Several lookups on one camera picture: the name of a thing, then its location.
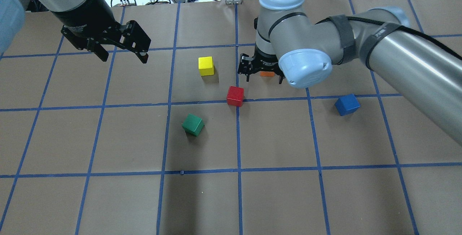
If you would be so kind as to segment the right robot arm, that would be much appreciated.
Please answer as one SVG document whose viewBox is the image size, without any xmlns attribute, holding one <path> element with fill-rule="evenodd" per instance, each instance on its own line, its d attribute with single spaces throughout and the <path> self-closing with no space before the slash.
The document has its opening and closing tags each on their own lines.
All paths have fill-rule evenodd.
<svg viewBox="0 0 462 235">
<path fill-rule="evenodd" d="M 376 72 L 457 143 L 462 138 L 461 56 L 409 27 L 396 6 L 312 24 L 305 0 L 259 0 L 254 56 L 241 54 L 238 74 L 272 71 L 305 89 L 324 81 L 334 65 L 354 59 Z"/>
</svg>

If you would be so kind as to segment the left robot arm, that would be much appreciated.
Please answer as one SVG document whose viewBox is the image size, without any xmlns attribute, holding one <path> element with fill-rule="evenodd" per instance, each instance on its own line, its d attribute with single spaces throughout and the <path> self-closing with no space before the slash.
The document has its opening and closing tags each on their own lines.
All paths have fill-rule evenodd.
<svg viewBox="0 0 462 235">
<path fill-rule="evenodd" d="M 5 52 L 25 22 L 31 0 L 1 0 L 1 52 Z M 148 61 L 151 39 L 136 21 L 120 24 L 105 0 L 38 0 L 63 24 L 62 35 L 78 50 L 108 59 L 104 45 L 113 45 Z"/>
</svg>

